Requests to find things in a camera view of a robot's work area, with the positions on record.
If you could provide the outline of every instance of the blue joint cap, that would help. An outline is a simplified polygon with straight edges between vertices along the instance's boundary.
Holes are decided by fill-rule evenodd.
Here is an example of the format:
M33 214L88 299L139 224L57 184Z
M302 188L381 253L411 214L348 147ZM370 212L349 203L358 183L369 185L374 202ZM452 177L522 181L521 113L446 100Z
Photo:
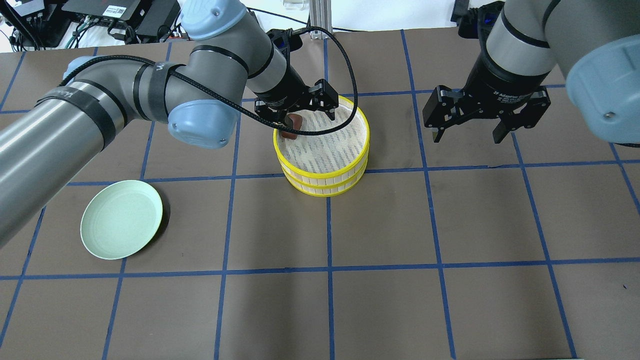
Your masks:
M229 143L240 112L220 100L194 100L176 106L169 113L169 133L176 139L219 149Z
M640 34L582 57L566 77L566 91L597 137L640 143Z
M84 65L84 63L86 63L87 61L99 57L100 56L80 56L79 58L71 60L69 65L67 65L67 71L65 71L65 73L62 75L62 78L66 78L69 74L71 74L73 70L76 70L80 66Z
M246 14L239 0L187 0L180 21L189 37L205 40L222 34Z

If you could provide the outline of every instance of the yellow and white basket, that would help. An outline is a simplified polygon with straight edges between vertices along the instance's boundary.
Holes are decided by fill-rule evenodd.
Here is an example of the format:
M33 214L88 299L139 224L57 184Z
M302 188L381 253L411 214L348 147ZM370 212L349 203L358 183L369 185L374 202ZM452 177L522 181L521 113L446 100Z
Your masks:
M335 121L320 111L298 111L302 130L317 131L344 122L353 102L340 96ZM339 195L354 187L369 159L369 123L362 111L344 129L327 135L299 136L292 140L273 131L273 147L289 182L303 193L318 197Z

